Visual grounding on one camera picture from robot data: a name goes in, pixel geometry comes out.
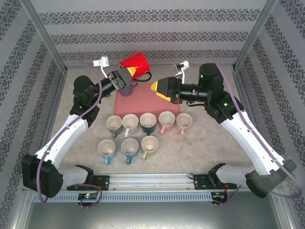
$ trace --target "coffee mug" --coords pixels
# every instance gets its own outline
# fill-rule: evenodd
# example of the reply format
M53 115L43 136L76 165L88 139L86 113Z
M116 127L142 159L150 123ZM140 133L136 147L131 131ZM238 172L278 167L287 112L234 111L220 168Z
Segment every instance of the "coffee mug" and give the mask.
M105 165L109 165L111 160L116 156L115 144L110 139L102 140L97 146L100 155L105 157Z
M164 111L159 115L159 122L161 124L161 134L168 133L173 129L175 115L170 111Z
M127 138L121 145L121 150L127 156L126 164L130 165L132 158L135 157L139 149L139 143L133 138Z
M177 116L177 129L180 135L184 135L185 131L192 125L193 119L187 113L181 113Z
M143 132L147 135L151 135L156 129L157 118L152 113L145 113L140 117L140 124Z
M129 96L133 93L133 88L138 85L138 82L131 81L126 87L119 90L121 96Z
M126 128L125 137L135 135L138 131L139 119L134 114L127 114L122 119L122 125Z
M154 136L146 136L142 139L141 146L144 150L142 159L146 160L147 158L155 154L155 151L159 146L159 141Z
M122 133L122 119L117 115L110 116L106 121L106 126L108 130L112 133L112 138L116 138L117 135Z
M141 52L136 52L120 62L120 68L128 67L135 67L137 69L132 79L137 79L145 74L151 75L148 61Z

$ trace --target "pink mat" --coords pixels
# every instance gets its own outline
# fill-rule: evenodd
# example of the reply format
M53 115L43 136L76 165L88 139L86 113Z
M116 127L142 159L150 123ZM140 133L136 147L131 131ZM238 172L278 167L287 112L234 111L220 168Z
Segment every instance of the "pink mat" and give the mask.
M144 113L152 113L158 120L163 111L170 111L177 117L180 113L179 105L158 97L156 92L151 90L151 85L151 83L140 83L127 97L117 93L114 114L121 118L127 114L134 114L140 118Z

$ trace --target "metal floor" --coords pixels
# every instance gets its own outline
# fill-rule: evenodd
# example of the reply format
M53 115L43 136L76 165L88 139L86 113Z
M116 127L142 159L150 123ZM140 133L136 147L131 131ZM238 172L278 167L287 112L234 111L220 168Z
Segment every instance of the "metal floor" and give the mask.
M277 229L271 197L240 192L228 205L210 202L33 203L27 229Z

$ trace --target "red mug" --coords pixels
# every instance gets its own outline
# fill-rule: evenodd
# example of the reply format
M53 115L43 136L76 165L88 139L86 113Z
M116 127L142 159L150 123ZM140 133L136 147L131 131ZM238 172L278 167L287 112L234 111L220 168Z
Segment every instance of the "red mug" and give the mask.
M131 56L127 57L125 60L122 60L120 62L120 68L128 68L128 67L135 67L137 69L137 71L132 77L132 80L137 79L145 74L149 74L151 78L148 61L146 57L143 55L143 53L141 53L140 51L132 54Z

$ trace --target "striped wall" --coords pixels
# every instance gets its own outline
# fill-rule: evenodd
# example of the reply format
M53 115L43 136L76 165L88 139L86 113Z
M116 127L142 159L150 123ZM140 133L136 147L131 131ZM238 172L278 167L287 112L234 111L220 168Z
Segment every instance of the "striped wall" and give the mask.
M150 64L234 63L266 0L33 0L67 66L143 51Z
M280 0L239 69L255 123L305 189L305 0ZM297 192L284 182L287 194ZM290 200L297 228L305 228L304 196Z
M18 0L0 0L0 229L22 188L21 159L42 145L61 72Z

